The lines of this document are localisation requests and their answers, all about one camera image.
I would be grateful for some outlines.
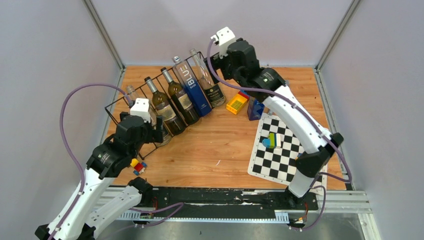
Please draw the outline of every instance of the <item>gray wall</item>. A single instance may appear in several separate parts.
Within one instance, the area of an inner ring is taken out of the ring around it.
[[[93,0],[127,65],[170,65],[230,27],[261,64],[315,65],[351,0]]]
[[[79,182],[59,131],[62,102],[81,84],[116,84],[119,70],[81,0],[3,0],[0,75],[0,239],[35,239]],[[81,163],[100,141],[113,93],[86,88],[66,108]]]
[[[364,0],[322,70],[384,240],[423,239],[424,2]]]

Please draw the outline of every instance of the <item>wine bottle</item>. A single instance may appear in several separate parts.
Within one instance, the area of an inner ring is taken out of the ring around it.
[[[156,108],[157,114],[163,117],[163,122],[165,122],[171,134],[178,135],[184,132],[186,125],[171,107],[171,103],[169,102],[166,93],[158,91],[150,77],[146,77],[144,81],[147,83],[148,88],[153,93],[151,102]]]
[[[171,96],[171,99],[176,105],[178,111],[184,117],[185,123],[187,123],[187,125],[195,124],[199,121],[199,115],[197,114],[189,95],[187,95],[180,83],[173,80],[166,67],[162,68],[160,71],[169,84],[168,94]]]
[[[206,94],[206,98],[209,101],[210,105],[213,108],[218,107],[225,103],[226,97],[221,90],[218,84],[215,84],[212,80],[211,75],[209,74],[208,68],[205,63],[200,59],[196,49],[191,49],[190,54],[196,64],[197,70],[195,70],[195,75],[200,83],[201,88]]]
[[[133,101],[135,101],[136,99],[138,99],[140,96],[139,94],[134,90],[134,87],[132,85],[128,85],[126,87],[126,91],[129,95],[129,98]],[[148,108],[148,113],[150,114],[150,122],[151,122],[151,126],[156,129],[156,113],[153,110],[152,106],[149,106]],[[170,133],[168,132],[167,128],[165,125],[163,125],[163,131],[162,131],[162,135],[163,135],[163,142],[159,145],[159,147],[168,144],[172,137],[170,135]]]
[[[197,113],[201,117],[206,116],[211,112],[212,108],[202,88],[199,86],[189,63],[186,60],[181,60],[178,56],[174,56],[172,60],[175,63],[172,70],[178,81],[182,84],[185,92],[190,97]]]

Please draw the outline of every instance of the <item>gray floor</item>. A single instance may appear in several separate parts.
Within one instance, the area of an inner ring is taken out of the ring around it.
[[[309,224],[317,214],[309,214]],[[129,221],[113,222],[98,238],[109,236]],[[109,240],[364,240],[356,214],[327,213],[311,230],[296,232],[287,225],[255,223],[164,222],[158,226],[130,228],[107,238]]]

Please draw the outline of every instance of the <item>cable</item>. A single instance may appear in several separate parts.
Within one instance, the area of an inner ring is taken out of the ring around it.
[[[317,223],[318,223],[318,221],[323,217],[323,213],[324,213],[324,208],[326,207],[326,199],[327,199],[327,191],[326,191],[326,188],[323,186],[323,185],[319,185],[319,186],[316,186],[316,187],[313,187],[312,189],[317,189],[317,188],[322,188],[322,189],[324,189],[324,197],[323,197],[323,199],[322,199],[322,207],[321,207],[321,211],[319,212],[319,215],[318,215],[318,218],[311,224],[311,225],[309,225],[309,226],[307,226],[307,227],[303,227],[303,228],[297,228],[297,227],[288,227],[288,229],[294,229],[294,230],[297,230],[297,231],[300,231],[300,232],[302,232],[302,231],[306,231],[306,230],[310,230],[311,228],[313,228]]]
[[[233,88],[233,89],[238,89],[238,90],[243,90],[243,91],[250,91],[250,92],[259,92],[259,93],[266,93],[266,94],[270,94],[273,96],[277,96],[280,99],[284,100],[285,102],[287,102],[288,104],[290,104],[294,109],[298,110],[306,119],[307,121],[313,126],[313,128],[316,130],[316,132],[321,135],[323,132],[320,130],[320,128],[314,123],[314,121],[312,120],[312,118],[305,112],[303,111],[303,109],[301,109],[299,106],[297,106],[294,102],[292,102],[290,99],[288,99],[287,97],[276,93],[274,91],[271,90],[267,90],[267,89],[261,89],[261,88],[252,88],[252,87],[242,87],[242,86],[236,86],[236,85],[231,85],[228,82],[226,82],[225,80],[221,79],[220,76],[218,76],[217,72],[214,70],[214,68],[212,67],[212,63],[211,63],[211,48],[212,45],[214,44],[215,40],[211,39],[209,42],[209,45],[207,46],[207,53],[206,53],[206,61],[207,61],[207,65],[209,67],[210,73],[218,80],[220,81],[222,84],[224,84],[227,87]],[[347,172],[347,177],[348,177],[348,183],[352,182],[352,173],[351,170],[348,166],[348,164],[346,163],[345,157],[343,156],[342,152],[340,152],[340,150],[336,147],[336,145],[334,145],[334,143],[332,141],[330,141],[326,136],[322,135],[322,138],[334,149],[334,151],[337,153],[338,157],[340,158],[341,162],[343,163],[344,167],[346,168],[346,172]],[[330,173],[326,174],[327,176],[330,177],[335,177],[341,181],[345,181],[345,179],[339,178],[335,175],[332,175]]]
[[[123,227],[123,228],[121,228],[121,229],[118,229],[117,231],[115,231],[115,232],[111,233],[109,236],[106,236],[105,238],[102,238],[101,240],[108,239],[108,238],[112,237],[113,235],[115,235],[115,234],[117,234],[117,233],[119,233],[119,232],[121,232],[121,231],[124,231],[124,230],[130,229],[130,228],[137,228],[137,227],[139,227],[139,226],[141,226],[142,228],[145,228],[145,227],[153,227],[153,226],[159,225],[159,224],[161,224],[161,223],[165,222],[166,220],[168,220],[169,218],[171,218],[174,214],[176,214],[176,213],[177,213],[177,212],[178,212],[178,211],[179,211],[179,210],[183,207],[183,205],[184,205],[184,203],[179,202],[179,203],[175,203],[175,204],[172,204],[172,205],[170,205],[170,206],[167,206],[167,207],[161,208],[161,209],[159,209],[159,210],[154,210],[154,211],[143,211],[143,210],[139,210],[139,209],[135,209],[135,208],[130,208],[129,210],[136,211],[136,212],[139,212],[139,213],[142,213],[142,214],[153,214],[153,213],[160,213],[160,212],[166,211],[166,210],[168,210],[168,209],[171,209],[171,208],[173,208],[173,207],[179,206],[179,207],[178,207],[177,209],[175,209],[175,211],[173,211],[171,214],[169,214],[168,216],[166,216],[165,218],[163,218],[163,219],[161,219],[161,220],[159,220],[159,221],[157,221],[157,222],[149,223],[149,224],[142,224],[142,225],[140,225],[140,224],[136,224],[136,225],[129,225],[129,226],[125,226],[125,227]]]
[[[77,158],[72,153],[71,148],[69,147],[69,144],[68,144],[68,140],[66,139],[65,130],[64,130],[64,115],[65,115],[65,108],[66,108],[66,106],[68,104],[69,99],[72,97],[72,95],[74,95],[76,92],[78,92],[81,89],[84,89],[84,88],[87,88],[87,87],[93,87],[93,86],[103,86],[103,87],[113,88],[113,89],[121,92],[124,95],[124,97],[128,100],[128,103],[132,103],[132,100],[125,93],[124,90],[120,89],[119,87],[117,87],[115,85],[108,84],[108,83],[88,83],[88,84],[81,85],[81,86],[75,88],[73,91],[71,91],[66,96],[65,100],[63,101],[62,109],[60,110],[60,119],[59,119],[60,135],[62,136],[63,144],[65,145],[65,148],[66,148],[67,153],[69,154],[69,156],[72,159],[73,163],[75,163],[76,168],[78,168],[78,171],[79,171],[79,174],[80,174],[80,177],[81,177],[81,184],[79,185],[79,190],[78,190],[80,193],[83,192],[83,189],[84,189],[84,186],[85,186],[85,183],[86,183],[86,176],[84,176],[83,167],[81,167],[81,164],[78,162]],[[65,222],[66,218],[71,213],[72,209],[74,209],[74,207],[77,204],[78,199],[80,199],[80,197],[81,197],[80,194],[77,194],[75,196],[75,198],[73,199],[72,203],[70,204],[68,210],[63,214],[62,218],[57,223],[56,227],[54,228],[54,230],[50,234],[50,236],[47,238],[47,240],[53,239],[53,237],[55,236],[55,234],[57,232],[56,229],[60,229],[61,228],[62,224]]]

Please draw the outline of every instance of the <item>metal corner post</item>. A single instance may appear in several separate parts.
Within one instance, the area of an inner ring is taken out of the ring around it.
[[[82,2],[84,3],[85,7],[87,8],[88,13],[90,14],[95,26],[98,29],[98,32],[100,33],[101,37],[104,40],[104,43],[106,44],[107,48],[109,49],[110,54],[112,54],[112,57],[115,60],[116,64],[118,65],[121,73],[123,73],[124,69],[125,69],[125,65],[122,62],[114,44],[112,43],[112,40],[109,37],[105,26],[103,25],[102,21],[100,20],[99,14],[97,13],[96,8],[94,7],[92,0],[82,0]]]
[[[321,69],[323,68],[325,62],[327,61],[328,57],[330,56],[330,53],[332,52],[334,46],[337,44],[338,40],[340,39],[340,36],[346,29],[350,19],[358,9],[359,4],[362,0],[352,0],[350,3],[346,13],[343,16],[343,19],[340,21],[340,24],[338,25],[336,31],[334,32],[334,35],[332,36],[330,42],[328,43],[327,47],[325,48],[324,52],[322,53],[321,58],[319,59],[318,64],[316,65],[314,69],[315,79],[316,83],[318,85],[319,93],[321,95],[322,103],[324,106],[325,115],[327,117],[329,128],[332,132],[337,132],[338,125],[335,121],[333,109],[331,107],[330,101],[327,97],[327,88],[325,86],[325,83],[323,82],[323,76],[321,75]],[[344,166],[340,163],[341,171],[343,173],[344,178],[346,178],[346,170]]]
[[[322,54],[321,58],[319,59],[318,64],[316,65],[315,69],[317,71],[320,71],[327,58],[329,57],[329,54],[333,50],[334,46],[336,45],[337,41],[339,40],[339,37],[342,35],[343,31],[345,30],[346,26],[349,23],[349,20],[355,13],[356,9],[358,8],[359,4],[362,0],[352,0],[350,3],[349,8],[347,9],[346,13],[343,16],[343,19],[341,20],[340,24],[338,25],[334,35],[332,36],[330,42],[328,43],[327,47],[324,50],[324,53]]]

